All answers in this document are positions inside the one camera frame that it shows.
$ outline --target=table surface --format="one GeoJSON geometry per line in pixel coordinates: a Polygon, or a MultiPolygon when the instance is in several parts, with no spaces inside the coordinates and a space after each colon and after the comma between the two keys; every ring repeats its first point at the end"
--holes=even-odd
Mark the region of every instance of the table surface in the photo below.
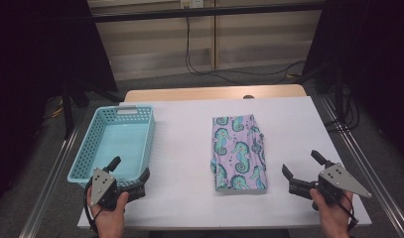
{"type": "MultiPolygon", "coordinates": [[[[147,195],[127,204],[126,227],[261,229],[320,224],[319,214],[309,200],[288,193],[288,182],[281,173],[285,164],[297,179],[317,179],[324,168],[310,157],[312,150],[341,163],[302,86],[139,90],[129,92],[125,101],[153,105],[157,123],[147,195]],[[241,100],[245,95],[257,99],[241,100]],[[211,141],[212,117],[235,113],[252,113],[265,135],[267,191],[214,190],[209,168],[211,144],[198,142],[211,141]]],[[[370,224],[361,200],[355,196],[353,203],[359,224],[370,224]]],[[[88,226],[83,214],[77,225],[88,226]]]]}
{"type": "Polygon", "coordinates": [[[288,84],[133,90],[127,93],[124,101],[242,99],[247,95],[254,98],[307,96],[301,85],[288,84]]]}

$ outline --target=patterned fabric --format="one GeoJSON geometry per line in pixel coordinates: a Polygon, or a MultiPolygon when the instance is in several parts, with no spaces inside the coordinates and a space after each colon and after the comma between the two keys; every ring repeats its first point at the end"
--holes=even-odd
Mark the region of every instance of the patterned fabric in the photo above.
{"type": "Polygon", "coordinates": [[[253,115],[213,118],[215,189],[266,189],[263,134],[253,115]]]}

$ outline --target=white table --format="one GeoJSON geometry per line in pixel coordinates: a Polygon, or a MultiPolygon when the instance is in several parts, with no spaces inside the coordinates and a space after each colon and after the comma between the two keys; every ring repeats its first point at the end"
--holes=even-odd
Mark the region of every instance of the white table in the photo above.
{"type": "MultiPolygon", "coordinates": [[[[152,101],[155,139],[146,196],[127,204],[125,226],[146,230],[262,229],[319,225],[310,200],[288,192],[285,164],[297,179],[316,180],[323,170],[311,156],[319,151],[341,163],[310,97],[152,101]],[[265,135],[269,188],[265,192],[214,190],[209,162],[211,118],[254,114],[265,135]]],[[[358,196],[355,216],[370,224],[358,196]]],[[[77,224],[88,227],[84,213],[77,224]]]]}

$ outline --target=wall outlet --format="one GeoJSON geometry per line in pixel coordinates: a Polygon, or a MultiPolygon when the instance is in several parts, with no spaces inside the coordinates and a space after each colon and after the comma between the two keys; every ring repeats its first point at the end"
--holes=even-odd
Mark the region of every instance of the wall outlet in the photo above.
{"type": "Polygon", "coordinates": [[[192,0],[181,0],[181,8],[192,8],[192,0]]]}
{"type": "Polygon", "coordinates": [[[192,8],[203,8],[203,0],[193,0],[192,8]]]}

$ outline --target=basket handle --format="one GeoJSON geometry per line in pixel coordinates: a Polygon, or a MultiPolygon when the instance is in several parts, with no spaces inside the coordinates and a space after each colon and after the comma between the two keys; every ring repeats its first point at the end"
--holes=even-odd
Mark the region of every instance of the basket handle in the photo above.
{"type": "Polygon", "coordinates": [[[124,114],[137,114],[137,106],[130,105],[130,106],[115,106],[115,110],[117,110],[117,114],[124,115],[124,114]]]}

